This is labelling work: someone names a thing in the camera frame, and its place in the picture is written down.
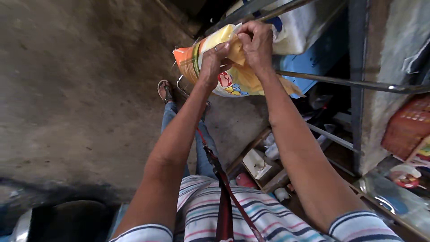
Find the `red strap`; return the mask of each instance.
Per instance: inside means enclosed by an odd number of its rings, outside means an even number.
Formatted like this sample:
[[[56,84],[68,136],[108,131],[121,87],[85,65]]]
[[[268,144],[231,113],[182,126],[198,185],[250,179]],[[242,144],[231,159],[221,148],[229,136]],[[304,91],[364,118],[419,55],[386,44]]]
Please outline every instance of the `red strap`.
[[[202,138],[203,148],[206,152],[206,156],[208,157],[209,163],[214,167],[215,176],[219,180],[219,186],[221,187],[221,198],[218,210],[218,223],[216,228],[216,241],[233,241],[233,211],[231,207],[231,200],[233,200],[240,214],[245,219],[251,231],[254,233],[258,242],[265,242],[263,236],[255,227],[252,220],[246,214],[243,207],[240,205],[233,192],[231,191],[230,184],[228,182],[227,174],[222,170],[221,164],[218,160],[218,157],[214,155],[211,149],[206,144],[205,139],[203,138],[202,132],[197,128],[197,131]]]

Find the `dirt floor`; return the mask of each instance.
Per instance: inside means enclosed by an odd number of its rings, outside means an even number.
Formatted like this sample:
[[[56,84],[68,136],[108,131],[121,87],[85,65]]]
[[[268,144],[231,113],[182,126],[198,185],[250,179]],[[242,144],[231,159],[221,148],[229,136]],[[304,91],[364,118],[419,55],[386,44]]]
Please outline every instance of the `dirt floor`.
[[[25,209],[127,202],[160,133],[161,79],[193,40],[152,0],[0,0],[0,227]],[[268,125],[264,97],[210,97],[227,163]],[[195,151],[190,153],[195,162]]]

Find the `blue jeans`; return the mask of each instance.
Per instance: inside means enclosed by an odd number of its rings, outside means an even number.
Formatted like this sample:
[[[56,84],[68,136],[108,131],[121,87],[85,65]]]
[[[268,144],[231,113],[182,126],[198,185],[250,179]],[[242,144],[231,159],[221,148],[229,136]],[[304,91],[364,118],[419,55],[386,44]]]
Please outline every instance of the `blue jeans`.
[[[167,127],[167,125],[170,123],[170,121],[176,116],[178,113],[178,109],[176,107],[176,103],[169,102],[166,104],[166,107],[164,108],[164,116],[163,116],[163,122],[161,124],[161,132]],[[206,111],[203,113],[202,118],[199,121],[199,130],[203,134],[203,138],[206,140],[206,143],[208,147],[214,152],[214,154],[218,157],[218,150],[215,147],[215,142],[212,139],[212,137],[209,135],[208,129],[205,125],[205,115]],[[206,152],[203,149],[203,142],[202,138],[200,137],[199,133],[196,131],[196,152],[197,152],[197,167],[196,167],[196,175],[202,175],[211,177],[215,180],[218,180],[215,176],[212,165],[209,163],[208,158],[206,156]],[[184,170],[184,176],[187,177],[190,175],[190,171],[188,170],[188,165],[185,164],[185,170]]]

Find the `printed cartoon graphic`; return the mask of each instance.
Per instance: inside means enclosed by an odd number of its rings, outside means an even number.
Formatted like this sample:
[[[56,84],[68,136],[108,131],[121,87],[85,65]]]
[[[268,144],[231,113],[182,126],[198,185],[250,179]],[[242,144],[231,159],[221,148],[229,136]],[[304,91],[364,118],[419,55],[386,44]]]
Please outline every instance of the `printed cartoon graphic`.
[[[233,79],[230,74],[222,72],[218,75],[218,81],[221,84],[221,87],[228,87],[232,84]]]
[[[240,95],[246,96],[246,95],[249,95],[249,93],[243,92],[243,91],[240,90],[239,84],[233,84],[233,85],[231,85],[231,87],[227,87],[224,90],[226,92],[230,93],[231,95],[236,95],[236,96],[240,96]]]

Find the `hand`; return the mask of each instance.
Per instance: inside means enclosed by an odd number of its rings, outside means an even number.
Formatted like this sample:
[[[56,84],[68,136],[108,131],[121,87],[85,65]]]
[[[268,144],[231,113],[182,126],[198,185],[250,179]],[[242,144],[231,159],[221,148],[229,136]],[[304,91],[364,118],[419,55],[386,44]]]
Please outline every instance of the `hand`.
[[[256,74],[272,68],[272,25],[249,21],[242,25],[237,36],[243,44],[245,58]]]
[[[218,75],[230,69],[233,63],[231,60],[226,59],[229,51],[230,44],[224,42],[203,53],[202,67],[197,83],[202,83],[211,91],[214,90],[218,84]]]

